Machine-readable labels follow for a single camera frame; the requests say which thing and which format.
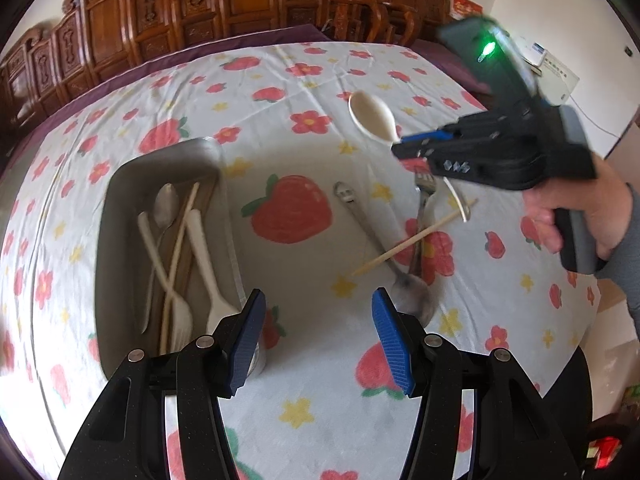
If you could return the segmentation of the right hand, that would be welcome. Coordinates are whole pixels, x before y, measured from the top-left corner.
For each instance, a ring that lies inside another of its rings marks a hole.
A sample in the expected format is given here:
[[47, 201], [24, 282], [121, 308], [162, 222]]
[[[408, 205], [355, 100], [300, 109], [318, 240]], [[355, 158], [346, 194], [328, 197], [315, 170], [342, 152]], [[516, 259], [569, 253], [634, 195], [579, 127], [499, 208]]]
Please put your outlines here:
[[608, 260], [629, 228], [634, 198], [631, 188], [600, 156], [593, 154], [593, 180], [549, 179], [523, 192], [526, 214], [535, 222], [542, 244], [555, 254], [563, 237], [555, 224], [555, 209], [584, 214], [596, 241], [599, 258]]

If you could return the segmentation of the grey sleeve right forearm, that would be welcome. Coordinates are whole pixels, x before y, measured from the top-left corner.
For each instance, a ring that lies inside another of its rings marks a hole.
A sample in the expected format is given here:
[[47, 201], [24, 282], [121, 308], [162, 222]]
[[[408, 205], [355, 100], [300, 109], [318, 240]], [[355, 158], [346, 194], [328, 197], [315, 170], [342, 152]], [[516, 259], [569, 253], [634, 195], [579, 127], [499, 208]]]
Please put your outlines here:
[[634, 331], [640, 335], [640, 236], [639, 193], [630, 189], [631, 218], [626, 234], [597, 272], [597, 278], [607, 278], [625, 294], [628, 313], [634, 322]]

